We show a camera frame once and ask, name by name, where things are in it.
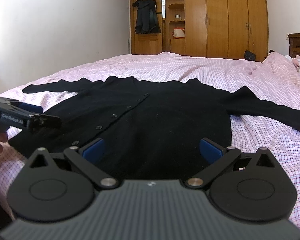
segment bed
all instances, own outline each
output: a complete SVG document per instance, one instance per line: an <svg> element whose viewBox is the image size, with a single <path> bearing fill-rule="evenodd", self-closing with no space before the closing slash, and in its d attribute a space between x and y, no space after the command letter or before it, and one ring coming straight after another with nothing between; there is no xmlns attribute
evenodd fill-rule
<svg viewBox="0 0 300 240"><path fill-rule="evenodd" d="M138 80L186 82L197 78L202 83L234 92L249 87L257 97L300 109L300 75L295 66L279 53L271 53L266 60L251 62L211 58L192 58L163 52L155 56L123 55L59 71L31 84L56 82L60 79L76 81L85 77L91 81L109 76L134 76ZM23 94L28 84L9 90L1 96L41 105L44 110L74 96L75 93L41 92ZM266 117L231 116L232 145L244 152L268 147L291 178L298 191L298 200L290 220L300 228L300 132ZM10 128L9 138L19 132ZM6 195L9 186L22 169L26 159L8 143L0 155L0 204L12 216Z"/></svg>

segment black coat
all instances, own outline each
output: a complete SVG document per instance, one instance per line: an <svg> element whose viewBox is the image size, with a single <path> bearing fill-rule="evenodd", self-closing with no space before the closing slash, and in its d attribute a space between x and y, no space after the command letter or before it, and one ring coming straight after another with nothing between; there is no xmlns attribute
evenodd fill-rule
<svg viewBox="0 0 300 240"><path fill-rule="evenodd" d="M155 0L137 0L132 4L133 7L138 7L136 33L161 33L156 12Z"/></svg>
<svg viewBox="0 0 300 240"><path fill-rule="evenodd" d="M300 130L300 110L258 99L249 88L234 93L202 84L109 77L30 85L25 93L78 92L46 111L62 119L60 129L22 131L9 143L25 157L38 147L62 152L103 138L106 154L95 165L122 179L189 179L208 166L199 142L207 137L231 145L232 115L267 116Z"/></svg>

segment hanging jacket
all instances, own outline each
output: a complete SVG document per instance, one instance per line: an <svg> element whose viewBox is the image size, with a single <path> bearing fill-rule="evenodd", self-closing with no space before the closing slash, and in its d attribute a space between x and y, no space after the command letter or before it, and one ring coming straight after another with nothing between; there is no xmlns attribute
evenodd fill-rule
<svg viewBox="0 0 300 240"><path fill-rule="evenodd" d="M137 0L132 4L138 7L136 34L161 33L155 0Z"/></svg>

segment white wall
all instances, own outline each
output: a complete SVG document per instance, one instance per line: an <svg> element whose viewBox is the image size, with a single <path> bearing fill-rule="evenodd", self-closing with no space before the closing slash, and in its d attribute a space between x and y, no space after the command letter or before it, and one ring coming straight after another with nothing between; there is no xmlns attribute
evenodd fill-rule
<svg viewBox="0 0 300 240"><path fill-rule="evenodd" d="M267 0L269 49L289 55L286 33L300 33L300 0Z"/></svg>
<svg viewBox="0 0 300 240"><path fill-rule="evenodd" d="M128 54L129 0L0 0L0 93Z"/></svg>

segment black handbag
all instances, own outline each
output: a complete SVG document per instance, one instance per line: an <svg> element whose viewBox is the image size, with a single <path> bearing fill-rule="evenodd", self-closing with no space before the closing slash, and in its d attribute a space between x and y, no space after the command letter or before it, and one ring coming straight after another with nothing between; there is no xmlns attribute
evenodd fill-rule
<svg viewBox="0 0 300 240"><path fill-rule="evenodd" d="M246 50L244 53L244 58L248 61L256 61L256 54Z"/></svg>

